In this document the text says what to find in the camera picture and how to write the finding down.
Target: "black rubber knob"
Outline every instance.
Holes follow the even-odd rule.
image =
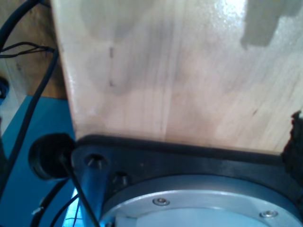
[[[56,180],[68,177],[60,162],[60,156],[71,154],[75,142],[66,133],[45,135],[37,139],[28,154],[32,172],[43,180]]]

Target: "blue base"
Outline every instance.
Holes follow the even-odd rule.
[[[14,146],[30,100],[29,96],[25,98],[2,136],[7,157]],[[28,166],[27,156],[31,144],[37,138],[56,132],[65,132],[74,138],[68,103],[66,100],[41,98],[1,199],[0,226],[28,227],[33,217],[31,213],[38,208],[40,201],[54,186],[55,183],[48,183],[34,176]],[[46,227],[51,224],[58,210],[71,198],[73,188],[69,181],[47,209],[40,226]],[[59,218],[56,227],[62,226],[64,217],[65,213]]]

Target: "wood grain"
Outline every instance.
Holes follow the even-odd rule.
[[[77,138],[280,153],[303,107],[301,0],[52,0]]]
[[[0,0],[0,26],[25,0]],[[51,10],[38,4],[17,24],[5,46],[28,41],[56,47]],[[28,46],[14,48],[6,54],[27,50]],[[0,59],[0,76],[9,81],[9,95],[0,106],[3,133],[26,95],[33,95],[51,61],[51,53],[33,53],[11,59]],[[42,96],[66,98],[61,66],[57,66]]]

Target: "silver metal ring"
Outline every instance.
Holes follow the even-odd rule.
[[[140,218],[172,209],[227,211],[269,227],[303,226],[298,209],[279,193],[255,183],[212,175],[170,176],[128,187],[105,203],[102,221],[112,222],[117,216]]]

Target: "black wire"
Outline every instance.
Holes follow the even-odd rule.
[[[68,208],[77,198],[79,198],[79,195],[75,195],[74,197],[72,197],[71,200],[69,200],[56,214],[56,216],[53,218],[50,227],[54,227],[54,225],[56,224],[56,221],[58,220],[58,218],[61,216],[61,214],[63,213],[63,211],[65,211],[66,208]]]
[[[10,50],[12,48],[15,48],[15,47],[18,47],[18,46],[22,46],[22,45],[28,45],[28,46],[32,46],[32,47],[36,47],[36,48],[40,48],[40,49],[49,50],[50,52],[54,52],[54,48],[51,48],[49,46],[40,46],[40,45],[37,45],[37,44],[32,43],[32,42],[20,42],[20,43],[16,43],[16,44],[13,44],[11,46],[3,48],[0,52],[8,51],[8,50]]]
[[[47,207],[49,206],[51,201],[54,199],[56,194],[63,188],[63,186],[65,186],[65,184],[67,182],[68,182],[68,179],[64,180],[64,181],[60,181],[59,183],[57,183],[53,187],[53,189],[48,193],[48,195],[43,199],[42,203],[40,204],[40,207],[42,209],[34,215],[34,217],[32,219],[32,222],[30,224],[30,227],[38,227],[39,226],[40,220],[41,220],[42,216],[44,215]]]
[[[23,55],[23,54],[28,54],[28,53],[37,53],[37,52],[45,52],[45,50],[38,50],[38,51],[32,51],[32,50],[28,50],[28,51],[21,51],[19,53],[16,54],[0,54],[0,59],[7,59],[7,58],[15,58],[19,55]]]
[[[54,52],[54,48],[51,48],[49,46],[40,46],[40,45],[37,45],[35,43],[31,43],[31,42],[20,42],[20,43],[16,43],[16,44],[13,44],[11,46],[8,46],[8,47],[5,47],[2,49],[2,51],[0,52],[5,52],[5,51],[8,51],[12,48],[15,48],[15,47],[18,47],[18,46],[21,46],[21,45],[29,45],[29,46],[32,46],[33,48],[31,49],[28,49],[26,51],[21,51],[19,53],[16,53],[16,54],[0,54],[0,59],[3,59],[3,58],[14,58],[14,57],[17,57],[19,55],[23,55],[23,54],[28,54],[28,53],[36,53],[36,52],[43,52],[43,51],[46,51],[46,52]]]
[[[89,205],[89,202],[87,201],[86,197],[85,197],[85,194],[83,192],[83,190],[81,189],[81,186],[73,172],[73,169],[72,169],[72,166],[70,164],[70,161],[65,158],[65,157],[62,157],[61,159],[61,163],[64,167],[64,169],[66,170],[66,172],[68,173],[68,175],[70,176],[70,179],[72,180],[74,186],[76,187],[77,191],[78,191],[78,195],[79,195],[79,198],[92,222],[92,224],[94,225],[94,227],[100,227],[99,225],[99,222],[93,212],[93,210],[91,209],[90,205]]]
[[[10,17],[5,21],[4,25],[0,29],[0,51],[3,49],[10,33],[18,23],[18,21],[29,12],[40,0],[27,0],[21,6],[18,7]]]
[[[51,8],[51,6],[50,6],[50,5],[47,5],[47,4],[46,4],[46,3],[44,3],[44,2],[40,2],[40,4],[41,4],[41,5],[43,5],[43,6],[45,6],[45,7]]]
[[[9,175],[10,175],[10,173],[11,173],[13,167],[14,167],[14,164],[16,162],[16,159],[19,155],[20,149],[22,147],[22,143],[24,141],[24,137],[26,135],[26,132],[27,132],[30,120],[33,116],[33,113],[34,113],[35,107],[37,105],[37,102],[38,102],[44,88],[46,87],[47,82],[49,81],[49,79],[52,75],[52,72],[53,72],[53,70],[56,66],[57,60],[58,60],[58,56],[59,56],[59,54],[58,54],[58,51],[56,50],[53,54],[53,59],[52,59],[50,65],[49,65],[49,67],[46,71],[46,74],[44,75],[41,83],[39,84],[39,87],[37,88],[34,96],[32,97],[32,100],[30,101],[30,103],[28,105],[28,108],[27,108],[27,111],[25,113],[25,117],[23,119],[23,122],[22,122],[22,125],[21,125],[21,128],[20,128],[20,131],[18,133],[15,145],[14,145],[14,147],[11,151],[11,154],[9,156],[9,161],[8,161],[8,164],[7,164],[6,171],[3,175],[3,178],[2,178],[2,181],[1,181],[1,184],[0,184],[0,200],[1,200],[1,197],[3,195],[6,183],[9,179]]]
[[[76,224],[76,221],[77,221],[77,215],[78,215],[79,207],[80,207],[80,203],[78,202],[77,209],[76,209],[76,214],[75,214],[75,219],[74,219],[74,223],[72,224],[72,227],[75,227],[75,224]]]

